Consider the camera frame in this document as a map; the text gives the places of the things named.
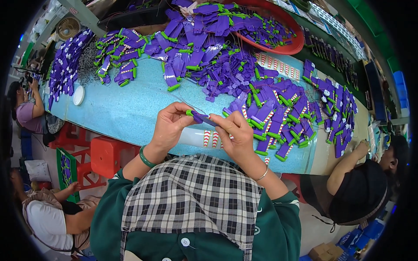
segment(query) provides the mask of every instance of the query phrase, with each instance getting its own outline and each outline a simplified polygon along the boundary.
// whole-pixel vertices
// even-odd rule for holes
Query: white lid
[[[78,86],[73,94],[74,105],[80,105],[84,100],[84,87]]]

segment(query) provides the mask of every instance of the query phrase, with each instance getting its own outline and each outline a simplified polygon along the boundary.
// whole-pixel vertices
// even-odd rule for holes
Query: red plastic stool
[[[300,203],[307,204],[305,199],[302,197],[301,193],[301,175],[299,174],[290,174],[290,173],[282,173],[282,179],[290,180],[296,184],[296,188],[292,190],[292,193],[298,198]]]
[[[139,146],[126,142],[100,136],[92,139],[91,142],[91,162],[92,170],[97,174],[113,178],[120,170],[120,152],[122,150],[135,149],[135,156],[139,153]]]
[[[65,122],[64,126],[59,131],[58,136],[48,146],[51,149],[64,148],[65,150],[74,151],[74,146],[90,147],[90,142],[86,141],[86,129],[79,127],[79,134],[72,134],[77,131],[77,126]]]
[[[106,182],[102,182],[102,177],[99,177],[99,179],[96,182],[93,182],[88,177],[88,174],[92,172],[92,164],[91,162],[86,162],[86,154],[90,156],[90,149],[81,150],[71,154],[74,157],[81,155],[81,161],[77,160],[77,181],[81,185],[81,190],[105,186]],[[84,179],[90,182],[90,185],[84,186]]]

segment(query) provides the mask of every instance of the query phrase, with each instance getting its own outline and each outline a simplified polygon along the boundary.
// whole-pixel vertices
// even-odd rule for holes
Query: plaid scarf
[[[245,252],[244,260],[251,260],[262,190],[238,165],[208,155],[159,164],[126,197],[121,260],[131,231],[221,234]]]

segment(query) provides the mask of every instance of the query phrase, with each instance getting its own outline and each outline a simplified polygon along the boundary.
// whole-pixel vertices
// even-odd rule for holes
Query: person
[[[21,82],[14,81],[10,84],[7,98],[11,103],[13,120],[19,123],[20,126],[34,133],[57,133],[62,128],[65,121],[45,112],[42,98],[38,90],[38,81],[33,79],[32,83],[29,82],[28,84],[35,98],[35,103],[29,102],[29,94],[23,89]]]
[[[356,165],[369,149],[361,141],[330,176],[301,175],[300,193],[305,201],[334,224],[365,227],[399,193],[409,151],[405,137],[393,136],[380,162],[373,157]]]
[[[80,191],[78,182],[57,193],[23,190],[22,177],[12,169],[10,180],[14,199],[22,210],[23,219],[31,233],[49,248],[66,255],[79,253],[90,245],[89,228],[100,199],[87,196],[77,204],[66,199]]]
[[[91,226],[97,260],[298,260],[299,202],[254,153],[239,112],[211,114],[235,163],[167,156],[194,123],[190,109],[162,109],[151,142],[109,180]]]

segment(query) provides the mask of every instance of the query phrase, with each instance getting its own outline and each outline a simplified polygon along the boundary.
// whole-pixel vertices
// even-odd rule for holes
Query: green jacket
[[[139,179],[132,182],[122,170],[109,180],[109,186],[94,214],[90,230],[90,246],[98,261],[120,260],[121,223],[125,199]],[[263,191],[255,222],[252,260],[296,261],[301,247],[299,202],[292,192],[270,200]],[[182,245],[182,239],[190,245]],[[226,237],[214,233],[163,234],[144,231],[130,232],[126,250],[143,261],[228,260],[240,261],[243,251]]]

